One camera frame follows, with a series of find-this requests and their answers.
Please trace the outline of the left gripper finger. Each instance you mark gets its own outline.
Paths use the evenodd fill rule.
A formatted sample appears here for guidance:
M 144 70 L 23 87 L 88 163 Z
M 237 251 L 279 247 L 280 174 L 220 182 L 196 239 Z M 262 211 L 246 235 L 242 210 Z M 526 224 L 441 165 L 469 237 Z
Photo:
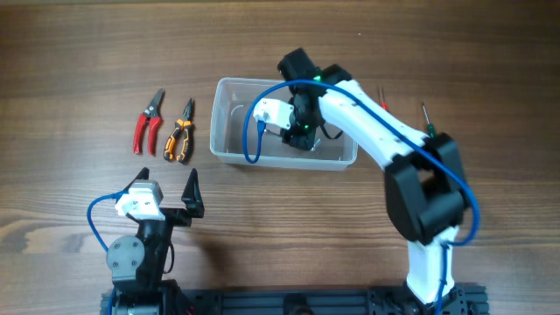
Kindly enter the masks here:
M 123 190 L 127 192 L 133 183 L 137 180 L 147 180 L 150 176 L 150 169 L 144 167 L 124 188 Z
M 200 192 L 198 172 L 195 168 L 192 168 L 189 174 L 181 200 L 185 204 L 185 210 L 191 217 L 204 217 L 205 207 Z

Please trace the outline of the red handled cutting pliers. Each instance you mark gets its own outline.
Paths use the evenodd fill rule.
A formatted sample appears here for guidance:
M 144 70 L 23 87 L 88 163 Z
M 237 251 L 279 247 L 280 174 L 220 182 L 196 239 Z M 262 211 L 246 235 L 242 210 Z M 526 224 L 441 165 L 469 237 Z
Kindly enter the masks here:
M 163 122 L 160 108 L 164 98 L 165 90 L 160 88 L 149 102 L 145 111 L 137 118 L 132 144 L 132 150 L 137 155 L 142 153 L 145 130 L 148 130 L 148 153 L 152 156 L 156 155 L 158 129 Z

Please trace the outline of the green handled screwdriver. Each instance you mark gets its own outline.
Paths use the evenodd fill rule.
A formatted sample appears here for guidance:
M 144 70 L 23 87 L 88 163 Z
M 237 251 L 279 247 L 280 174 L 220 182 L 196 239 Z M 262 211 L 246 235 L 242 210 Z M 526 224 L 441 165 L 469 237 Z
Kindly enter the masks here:
M 426 132 L 427 132 L 429 137 L 435 137 L 437 135 L 437 132 L 436 132 L 434 124 L 431 122 L 431 119 L 429 117 L 428 110 L 426 108 L 426 105 L 425 105 L 424 101 L 421 102 L 421 107 L 422 107 L 424 118 L 425 118 L 425 121 L 426 121 Z

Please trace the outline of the red black screwdriver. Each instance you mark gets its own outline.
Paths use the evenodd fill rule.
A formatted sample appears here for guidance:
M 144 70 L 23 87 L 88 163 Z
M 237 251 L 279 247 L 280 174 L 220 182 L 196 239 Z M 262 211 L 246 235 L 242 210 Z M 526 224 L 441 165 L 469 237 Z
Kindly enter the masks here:
M 388 112 L 389 112 L 389 108 L 388 108 L 388 106 L 387 106 L 386 99 L 385 99 L 385 95 L 384 95 L 383 86 L 379 86 L 378 92 L 379 92 L 379 98 L 380 98 L 380 105 L 381 105 L 381 107 L 382 107 L 385 111 L 388 111 Z

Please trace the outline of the silver socket wrench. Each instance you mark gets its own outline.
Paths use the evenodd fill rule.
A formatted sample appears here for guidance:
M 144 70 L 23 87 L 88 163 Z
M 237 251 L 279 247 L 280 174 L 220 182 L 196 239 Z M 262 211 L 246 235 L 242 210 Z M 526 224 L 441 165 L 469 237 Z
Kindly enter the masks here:
M 315 142 L 314 145 L 311 147 L 310 151 L 315 151 L 321 144 L 321 139 L 318 138 Z

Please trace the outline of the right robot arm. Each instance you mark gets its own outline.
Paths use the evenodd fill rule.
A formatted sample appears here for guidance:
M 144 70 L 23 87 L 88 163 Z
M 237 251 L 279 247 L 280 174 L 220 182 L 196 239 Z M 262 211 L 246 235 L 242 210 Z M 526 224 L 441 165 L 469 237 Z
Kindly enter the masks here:
M 320 68 L 302 48 L 286 54 L 277 70 L 290 90 L 283 142 L 308 151 L 329 123 L 380 166 L 388 217 L 409 246 L 406 284 L 420 303 L 440 312 L 454 286 L 452 251 L 470 242 L 480 224 L 456 142 L 406 125 L 344 68 Z

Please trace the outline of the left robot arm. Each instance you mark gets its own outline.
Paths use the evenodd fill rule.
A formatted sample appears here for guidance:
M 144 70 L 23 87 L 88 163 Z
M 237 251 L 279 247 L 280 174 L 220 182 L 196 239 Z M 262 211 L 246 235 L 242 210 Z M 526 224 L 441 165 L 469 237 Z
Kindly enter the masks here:
M 134 235 L 106 247 L 113 290 L 101 314 L 194 314 L 194 303 L 175 280 L 164 280 L 174 267 L 175 227 L 190 227 L 204 217 L 199 177 L 191 170 L 181 195 L 182 207 L 161 207 L 163 193 L 144 167 L 123 191 L 111 196 L 115 210 L 137 224 Z

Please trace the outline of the orange black needle-nose pliers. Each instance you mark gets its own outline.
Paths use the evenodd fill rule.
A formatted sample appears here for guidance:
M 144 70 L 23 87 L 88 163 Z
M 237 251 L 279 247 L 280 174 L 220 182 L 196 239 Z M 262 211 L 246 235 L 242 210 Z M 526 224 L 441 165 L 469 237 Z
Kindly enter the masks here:
M 171 162 L 175 159 L 183 165 L 189 162 L 193 153 L 193 112 L 194 100 L 190 98 L 165 143 L 164 160 Z

